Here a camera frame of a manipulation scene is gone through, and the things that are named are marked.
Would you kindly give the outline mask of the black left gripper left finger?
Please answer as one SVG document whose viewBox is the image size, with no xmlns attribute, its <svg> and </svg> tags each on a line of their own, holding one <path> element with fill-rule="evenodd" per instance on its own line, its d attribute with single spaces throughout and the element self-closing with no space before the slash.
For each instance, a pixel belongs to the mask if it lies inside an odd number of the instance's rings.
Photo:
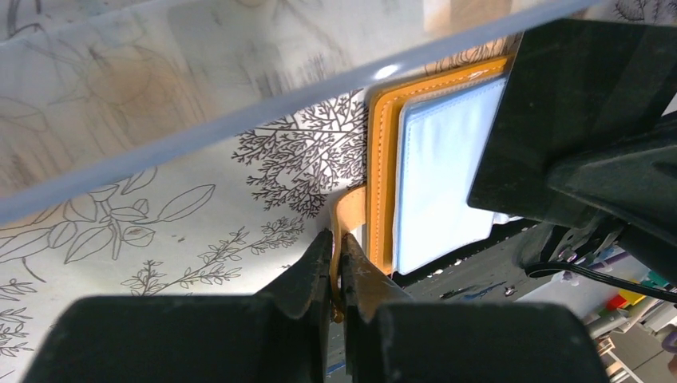
<svg viewBox="0 0 677 383">
<path fill-rule="evenodd" d="M 322 382 L 330 231 L 252 295 L 91 296 L 58 318 L 26 382 Z"/>
</svg>

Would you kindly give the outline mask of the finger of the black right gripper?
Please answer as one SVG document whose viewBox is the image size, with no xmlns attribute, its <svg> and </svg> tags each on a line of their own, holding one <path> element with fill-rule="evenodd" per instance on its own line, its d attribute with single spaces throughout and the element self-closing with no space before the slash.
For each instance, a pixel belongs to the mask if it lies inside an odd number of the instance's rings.
<svg viewBox="0 0 677 383">
<path fill-rule="evenodd" d="M 555 164 L 547 185 L 615 216 L 618 244 L 676 283 L 676 115 L 648 133 Z"/>
</svg>

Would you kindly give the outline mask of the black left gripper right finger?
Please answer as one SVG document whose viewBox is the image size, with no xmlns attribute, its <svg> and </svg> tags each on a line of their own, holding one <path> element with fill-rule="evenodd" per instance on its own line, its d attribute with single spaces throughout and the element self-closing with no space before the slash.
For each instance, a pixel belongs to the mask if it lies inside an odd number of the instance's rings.
<svg viewBox="0 0 677 383">
<path fill-rule="evenodd" d="M 355 382 L 605 382 L 581 321 L 549 303 L 417 302 L 341 240 L 346 371 Z"/>
</svg>

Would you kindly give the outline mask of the orange leather card holder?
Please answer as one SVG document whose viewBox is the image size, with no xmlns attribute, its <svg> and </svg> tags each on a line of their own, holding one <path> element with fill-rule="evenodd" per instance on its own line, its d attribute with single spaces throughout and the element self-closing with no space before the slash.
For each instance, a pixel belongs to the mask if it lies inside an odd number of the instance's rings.
<svg viewBox="0 0 677 383">
<path fill-rule="evenodd" d="M 383 274 L 409 274 L 487 239 L 511 215 L 468 199 L 507 84 L 511 56 L 377 91 L 368 105 L 366 183 L 331 214 L 333 319 L 343 320 L 342 239 L 365 227 L 366 255 Z"/>
</svg>

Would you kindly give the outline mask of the clear acrylic card box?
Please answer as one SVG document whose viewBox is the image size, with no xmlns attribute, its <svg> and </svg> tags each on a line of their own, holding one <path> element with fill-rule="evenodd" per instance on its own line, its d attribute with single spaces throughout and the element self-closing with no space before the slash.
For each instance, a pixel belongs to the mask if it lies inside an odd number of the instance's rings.
<svg viewBox="0 0 677 383">
<path fill-rule="evenodd" d="M 4 1 L 1 221 L 587 1 Z"/>
</svg>

